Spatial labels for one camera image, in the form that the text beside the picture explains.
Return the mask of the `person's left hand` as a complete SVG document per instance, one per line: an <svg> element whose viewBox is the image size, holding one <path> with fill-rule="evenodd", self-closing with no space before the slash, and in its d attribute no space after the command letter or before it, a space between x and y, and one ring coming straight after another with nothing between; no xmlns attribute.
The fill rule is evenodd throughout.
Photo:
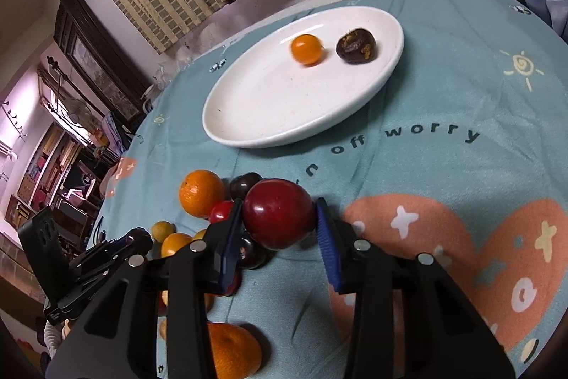
<svg viewBox="0 0 568 379"><path fill-rule="evenodd" d="M73 328L75 324L74 320L70 320L70 319L66 319L64 324L62 325L62 339L65 340L68 336L69 333L71 331L71 329Z"/></svg>

